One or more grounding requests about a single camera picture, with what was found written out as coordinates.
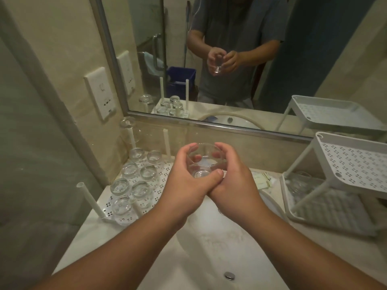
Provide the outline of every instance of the white plastic tube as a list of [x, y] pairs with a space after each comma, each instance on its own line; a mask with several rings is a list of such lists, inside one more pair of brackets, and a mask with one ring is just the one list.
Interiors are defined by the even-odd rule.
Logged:
[[188, 102], [189, 102], [189, 92], [190, 92], [190, 81], [188, 79], [185, 80], [185, 109], [188, 111]]
[[164, 78], [160, 77], [161, 102], [164, 102]]
[[99, 207], [97, 202], [95, 201], [94, 197], [91, 195], [90, 191], [87, 189], [86, 185], [83, 182], [80, 182], [77, 184], [77, 188], [79, 191], [82, 191], [83, 196], [87, 200], [87, 202], [91, 205], [91, 207], [95, 210], [97, 215], [101, 218], [104, 219], [106, 218], [105, 213], [103, 210]]
[[168, 129], [164, 129], [164, 142], [165, 142], [165, 150], [168, 156], [167, 161], [171, 162], [171, 147], [169, 145]]
[[136, 148], [136, 141], [134, 140], [133, 128], [128, 128], [130, 142], [132, 143], [132, 148]]

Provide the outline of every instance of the person's right hand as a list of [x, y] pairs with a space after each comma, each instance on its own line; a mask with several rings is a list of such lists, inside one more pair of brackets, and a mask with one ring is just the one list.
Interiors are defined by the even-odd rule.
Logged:
[[252, 216], [263, 214], [268, 208], [259, 195], [251, 171], [235, 149], [221, 142], [215, 145], [226, 155], [227, 174], [209, 197], [225, 216], [243, 226]]
[[208, 53], [207, 56], [207, 66], [208, 66], [208, 71], [212, 76], [216, 76], [215, 70], [216, 70], [216, 57], [217, 56], [225, 56], [227, 52], [221, 48], [211, 48], [211, 50]]

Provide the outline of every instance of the shower door handle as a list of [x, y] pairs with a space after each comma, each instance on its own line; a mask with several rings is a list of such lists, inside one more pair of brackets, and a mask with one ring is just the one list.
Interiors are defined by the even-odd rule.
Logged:
[[152, 50], [153, 50], [153, 66], [156, 70], [162, 71], [164, 70], [163, 67], [159, 67], [157, 65], [157, 40], [161, 38], [161, 33], [155, 34], [152, 38]]

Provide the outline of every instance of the sink drain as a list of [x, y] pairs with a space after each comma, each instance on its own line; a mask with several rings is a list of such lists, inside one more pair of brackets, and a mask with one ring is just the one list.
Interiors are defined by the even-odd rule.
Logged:
[[235, 280], [235, 275], [233, 273], [230, 273], [230, 272], [225, 272], [225, 278], [227, 280], [234, 281]]

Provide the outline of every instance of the wall socket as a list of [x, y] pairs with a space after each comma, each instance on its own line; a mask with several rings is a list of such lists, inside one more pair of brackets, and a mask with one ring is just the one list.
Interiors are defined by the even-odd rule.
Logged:
[[98, 68], [87, 74], [84, 79], [87, 89], [94, 97], [102, 120], [105, 120], [116, 109], [105, 68]]
[[134, 80], [132, 63], [130, 62], [129, 52], [125, 51], [117, 57], [119, 62], [121, 76], [125, 85], [127, 96], [136, 88], [136, 82]]

